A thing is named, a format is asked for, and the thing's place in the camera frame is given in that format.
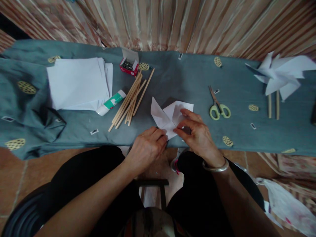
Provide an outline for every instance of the beige curtain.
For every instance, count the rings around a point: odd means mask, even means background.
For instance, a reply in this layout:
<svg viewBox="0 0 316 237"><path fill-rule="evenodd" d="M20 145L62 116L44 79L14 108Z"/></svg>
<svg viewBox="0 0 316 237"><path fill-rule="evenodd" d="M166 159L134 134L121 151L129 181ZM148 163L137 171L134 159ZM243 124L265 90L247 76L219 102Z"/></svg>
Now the beige curtain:
<svg viewBox="0 0 316 237"><path fill-rule="evenodd" d="M9 48L15 40L7 33L0 30L0 42L0 53L2 53L6 48Z"/></svg>
<svg viewBox="0 0 316 237"><path fill-rule="evenodd" d="M314 0L2 2L0 11L35 39L253 60L274 50L316 59Z"/></svg>

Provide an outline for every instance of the silver bracelet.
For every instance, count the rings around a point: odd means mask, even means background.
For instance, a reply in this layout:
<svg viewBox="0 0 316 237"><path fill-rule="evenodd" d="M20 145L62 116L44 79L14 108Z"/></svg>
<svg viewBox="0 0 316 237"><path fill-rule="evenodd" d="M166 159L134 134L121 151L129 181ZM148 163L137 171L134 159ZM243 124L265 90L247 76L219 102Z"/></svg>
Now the silver bracelet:
<svg viewBox="0 0 316 237"><path fill-rule="evenodd" d="M225 171L226 169L228 169L229 167L229 162L228 160L225 158L225 164L222 166L222 167L219 167L219 168L208 168L206 167L206 164L205 164L205 161L202 162L202 166L205 170L207 171L210 171L212 173L217 173L217 172L223 172Z"/></svg>

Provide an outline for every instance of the shoe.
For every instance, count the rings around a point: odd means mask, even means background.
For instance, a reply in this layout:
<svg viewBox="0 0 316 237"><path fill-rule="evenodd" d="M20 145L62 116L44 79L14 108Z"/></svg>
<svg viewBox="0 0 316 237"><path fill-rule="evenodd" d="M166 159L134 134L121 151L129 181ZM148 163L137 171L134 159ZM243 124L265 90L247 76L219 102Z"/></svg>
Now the shoe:
<svg viewBox="0 0 316 237"><path fill-rule="evenodd" d="M189 148L187 148L187 147L185 147L185 148L178 148L177 157L174 158L174 159L172 160L172 162L170 163L170 167L171 167L171 169L172 169L173 172L176 172L176 173L179 173L179 172L180 172L180 171L178 170L178 167L177 167L177 161L178 161L178 159L179 159L179 156L180 156L182 153L184 153L184 152L186 152L186 151L188 151L188 150L189 150Z"/></svg>

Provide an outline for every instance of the wooden stick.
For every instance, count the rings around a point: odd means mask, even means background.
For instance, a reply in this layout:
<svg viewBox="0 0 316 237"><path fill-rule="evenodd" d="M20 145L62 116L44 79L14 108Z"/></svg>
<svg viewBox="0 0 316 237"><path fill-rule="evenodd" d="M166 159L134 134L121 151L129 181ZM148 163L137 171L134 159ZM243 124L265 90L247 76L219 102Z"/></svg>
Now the wooden stick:
<svg viewBox="0 0 316 237"><path fill-rule="evenodd" d="M133 103L133 106L132 106L132 108L130 109L130 114L129 114L129 121L128 121L128 126L130 126L131 125L131 122L132 122L132 117L133 117L133 112L134 112L134 109L135 109L135 105L136 105L136 100L134 101L134 103Z"/></svg>
<svg viewBox="0 0 316 237"><path fill-rule="evenodd" d="M120 119L119 123L116 125L115 129L118 129L120 124L122 123L124 117L126 116L127 112L130 110L130 108L132 107L134 101L137 99L137 96L139 94L139 92L141 92L142 88L144 87L145 83L147 80L144 80L144 82L142 83L141 87L139 88L139 90L136 93L136 96L133 98L133 100L131 101L131 103L129 104L129 107L127 108L127 110L125 111L125 113L123 114L122 118Z"/></svg>
<svg viewBox="0 0 316 237"><path fill-rule="evenodd" d="M135 92L134 92L134 94L133 94L132 99L134 98L134 96L136 95L136 93L137 93L137 91L138 91L138 89L139 89L140 82L141 82L141 81L139 80L139 82L137 83L137 88L136 88L136 90L135 90ZM129 122L130 116L132 115L131 113L133 113L132 110L129 110L129 112L127 113L126 119L125 119L125 124L126 124L127 122Z"/></svg>
<svg viewBox="0 0 316 237"><path fill-rule="evenodd" d="M114 123L112 123L111 127L109 128L108 132L111 132L112 128L114 127Z"/></svg>
<svg viewBox="0 0 316 237"><path fill-rule="evenodd" d="M130 88L129 92L127 93L126 98L124 99L124 101L123 101L121 107L118 109L118 111L117 111L115 117L113 118L112 123L114 123L114 122L117 120L119 114L121 113L121 108L123 108L124 105L126 104L127 98L130 96L130 92L131 92L131 90L135 87L136 82L137 82L137 80L139 79L139 77L141 76L141 74L142 74L142 71L140 70L140 72L137 74L137 77L136 77L136 79L135 79L135 81L134 81L132 87Z"/></svg>
<svg viewBox="0 0 316 237"><path fill-rule="evenodd" d="M280 119L280 91L276 91L276 119Z"/></svg>
<svg viewBox="0 0 316 237"><path fill-rule="evenodd" d="M271 94L268 95L268 117L272 118L272 108L271 108Z"/></svg>
<svg viewBox="0 0 316 237"><path fill-rule="evenodd" d="M120 120L122 114L124 113L126 107L127 107L128 104L129 104L129 102L133 99L134 91L137 89L137 83L142 79L142 77L143 77L143 75L140 75L140 76L139 76L139 79L138 79L138 81L136 82L136 84L134 85L134 87L133 87L132 89L130 89L130 92L129 92L130 95L129 95L129 97L128 97L127 99L125 98L126 103L125 103L125 105L123 106L123 108L121 109L121 112L120 112L120 114L118 115L116 121L114 122L114 125L117 125L118 121Z"/></svg>
<svg viewBox="0 0 316 237"><path fill-rule="evenodd" d="M111 127L109 128L109 130L108 130L109 132L111 132L112 128L115 126L115 122L116 122L116 120L118 119L119 115L121 114L121 111L123 110L123 107L126 105L127 99L128 99L128 97L130 97L131 92L132 92L132 89L135 88L136 82L138 81L138 79L140 79L140 76L143 76L141 70L140 70L140 72L137 74L137 77L135 77L136 79L135 79L135 81L134 81L132 87L130 88L129 92L127 93L127 95L126 95L126 97L125 97L125 99L124 99L124 101L123 101L121 107L120 107L119 110L117 111L115 117L113 118L113 120L112 120L112 125L111 125Z"/></svg>
<svg viewBox="0 0 316 237"><path fill-rule="evenodd" d="M150 82L150 80L151 80L151 77L152 77L154 71L155 71L155 69L153 69L152 72L151 72L151 74L150 74L150 77L149 77L149 79L148 79L148 82L147 82L147 84L146 84L146 87L145 87L145 89L144 89L144 91L143 91L143 93L142 93L142 96L140 97L140 99L139 99L139 101L138 101L138 104L137 104L136 109L135 109L135 111L134 111L134 113L133 113L133 116L135 116L135 114L136 114L136 112L137 112L137 110L138 110L138 107L139 107L139 105L140 105L140 103L141 103L141 101L142 101L142 99L143 99L143 96L144 96L144 94L145 94L145 91L146 91L146 89L147 89L147 87L148 87L148 84L149 84L149 82Z"/></svg>

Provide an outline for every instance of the yellow patterned patch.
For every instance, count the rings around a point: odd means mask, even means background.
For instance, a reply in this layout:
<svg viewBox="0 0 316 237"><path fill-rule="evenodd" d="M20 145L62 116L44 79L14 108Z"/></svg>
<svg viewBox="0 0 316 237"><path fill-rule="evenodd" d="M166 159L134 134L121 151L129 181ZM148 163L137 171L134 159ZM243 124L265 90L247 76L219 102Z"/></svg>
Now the yellow patterned patch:
<svg viewBox="0 0 316 237"><path fill-rule="evenodd" d="M19 86L19 88L21 89L21 91L23 91L24 93L27 94L35 94L36 93L36 89L34 86L32 86L30 83L28 82L24 82L24 81L19 81L17 83L17 85Z"/></svg>
<svg viewBox="0 0 316 237"><path fill-rule="evenodd" d="M214 58L214 63L216 66L221 67L222 66L222 61L219 57Z"/></svg>
<svg viewBox="0 0 316 237"><path fill-rule="evenodd" d="M293 152L296 152L296 150L295 150L294 148L291 148L291 149L288 149L288 150L282 151L281 153L288 154L288 153L293 153Z"/></svg>
<svg viewBox="0 0 316 237"><path fill-rule="evenodd" d="M25 144L24 138L19 138L15 140L11 140L5 143L5 145L9 148L9 150L17 150Z"/></svg>
<svg viewBox="0 0 316 237"><path fill-rule="evenodd" d="M54 63L54 62L56 61L56 59L57 59L57 58L59 58L59 59L60 59L61 57L60 57L60 56L54 56L54 57L51 57L51 58L49 58L49 59L48 59L48 62L49 62L49 63Z"/></svg>
<svg viewBox="0 0 316 237"><path fill-rule="evenodd" d="M259 107L256 106L256 105L249 105L248 108L249 108L251 111L258 111L258 110L259 110Z"/></svg>
<svg viewBox="0 0 316 237"><path fill-rule="evenodd" d="M223 136L223 142L227 145L227 146L233 146L233 141L229 139L229 137L227 136Z"/></svg>
<svg viewBox="0 0 316 237"><path fill-rule="evenodd" d="M149 70L149 65L147 63L140 63L139 64L139 69L142 71L148 71Z"/></svg>

